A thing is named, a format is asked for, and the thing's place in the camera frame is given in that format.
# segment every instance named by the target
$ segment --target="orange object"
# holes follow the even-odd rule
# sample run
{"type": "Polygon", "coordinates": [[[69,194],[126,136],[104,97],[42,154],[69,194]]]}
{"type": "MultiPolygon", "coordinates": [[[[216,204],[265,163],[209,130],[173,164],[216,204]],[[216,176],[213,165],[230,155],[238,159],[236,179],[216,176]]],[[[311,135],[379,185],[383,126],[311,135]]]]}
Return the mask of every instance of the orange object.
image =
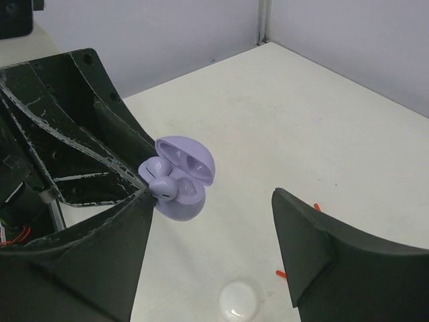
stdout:
{"type": "Polygon", "coordinates": [[[285,272],[282,272],[281,270],[276,270],[276,272],[275,272],[278,276],[280,276],[280,277],[282,277],[282,278],[288,278],[287,276],[286,276],[286,273],[285,272]]]}

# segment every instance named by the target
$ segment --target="white sphere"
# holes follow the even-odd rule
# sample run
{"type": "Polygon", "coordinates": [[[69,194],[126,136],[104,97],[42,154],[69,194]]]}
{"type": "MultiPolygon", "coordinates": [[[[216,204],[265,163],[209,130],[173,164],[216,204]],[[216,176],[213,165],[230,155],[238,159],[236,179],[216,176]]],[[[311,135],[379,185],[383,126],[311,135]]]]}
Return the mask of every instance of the white sphere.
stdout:
{"type": "Polygon", "coordinates": [[[240,280],[225,285],[219,295],[219,310],[228,322],[251,321],[257,314],[258,306],[256,291],[240,280]]]}

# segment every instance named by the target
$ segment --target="wireless earbud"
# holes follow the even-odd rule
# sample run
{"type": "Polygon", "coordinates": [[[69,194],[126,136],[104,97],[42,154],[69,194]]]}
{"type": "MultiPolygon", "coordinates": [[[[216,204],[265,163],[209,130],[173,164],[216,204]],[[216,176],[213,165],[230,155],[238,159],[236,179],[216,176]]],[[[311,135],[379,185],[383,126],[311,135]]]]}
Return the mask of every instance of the wireless earbud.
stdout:
{"type": "Polygon", "coordinates": [[[172,163],[160,156],[154,156],[146,162],[146,170],[154,177],[168,176],[173,171],[172,163]]]}
{"type": "Polygon", "coordinates": [[[169,176],[173,171],[172,163],[160,156],[154,156],[147,160],[146,170],[154,179],[149,182],[149,190],[159,199],[170,201],[176,198],[178,192],[177,180],[169,176]]]}
{"type": "Polygon", "coordinates": [[[177,180],[171,176],[162,176],[161,178],[153,179],[149,183],[149,190],[159,200],[173,200],[176,198],[178,192],[177,180]]]}

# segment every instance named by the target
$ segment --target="black device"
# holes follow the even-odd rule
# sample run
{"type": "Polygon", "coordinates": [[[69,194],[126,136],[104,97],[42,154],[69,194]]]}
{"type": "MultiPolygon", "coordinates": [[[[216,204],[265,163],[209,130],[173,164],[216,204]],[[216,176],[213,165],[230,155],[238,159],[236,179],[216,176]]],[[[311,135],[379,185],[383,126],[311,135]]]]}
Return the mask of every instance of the black device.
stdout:
{"type": "Polygon", "coordinates": [[[429,251],[369,235],[284,189],[272,198],[302,322],[429,321],[429,251]]]}
{"type": "Polygon", "coordinates": [[[94,50],[0,68],[0,150],[0,219],[37,232],[0,246],[0,321],[128,321],[155,205],[136,170],[156,152],[94,50]],[[56,201],[115,206],[36,229],[56,201]]]}
{"type": "Polygon", "coordinates": [[[0,0],[0,40],[29,35],[33,11],[43,9],[44,0],[0,0]]]}

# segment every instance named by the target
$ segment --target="earbud charging case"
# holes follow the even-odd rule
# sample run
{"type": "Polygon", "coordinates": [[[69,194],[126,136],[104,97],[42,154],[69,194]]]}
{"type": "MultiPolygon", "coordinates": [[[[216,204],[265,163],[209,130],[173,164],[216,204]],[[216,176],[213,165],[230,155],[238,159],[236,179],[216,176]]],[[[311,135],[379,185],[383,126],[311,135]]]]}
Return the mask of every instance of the earbud charging case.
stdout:
{"type": "MultiPolygon", "coordinates": [[[[197,216],[206,201],[206,189],[215,179],[215,160],[200,142],[182,136],[168,136],[155,141],[159,156],[172,163],[170,176],[178,183],[177,197],[171,201],[158,200],[156,209],[165,216],[185,221],[197,216]]],[[[140,176],[148,183],[154,177],[147,171],[145,161],[139,167],[140,176]]]]}

